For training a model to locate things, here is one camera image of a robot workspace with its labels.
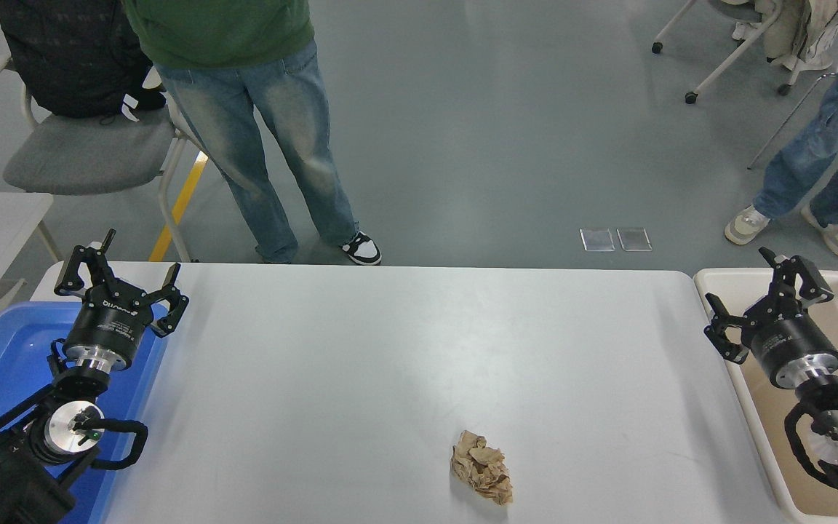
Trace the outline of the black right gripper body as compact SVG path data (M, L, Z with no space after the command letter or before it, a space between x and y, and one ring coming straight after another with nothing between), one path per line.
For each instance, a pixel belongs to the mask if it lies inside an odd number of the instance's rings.
M774 306L745 311L745 347L775 387L798 387L838 371L838 351L806 311L785 317Z

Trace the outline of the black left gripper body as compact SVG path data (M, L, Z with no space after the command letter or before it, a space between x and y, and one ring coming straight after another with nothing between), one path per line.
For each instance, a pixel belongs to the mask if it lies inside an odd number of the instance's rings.
M132 362L147 325L153 321L146 291L129 283L110 290L106 283L84 293L82 308L63 342L67 358L80 360L87 352L114 354L110 362Z

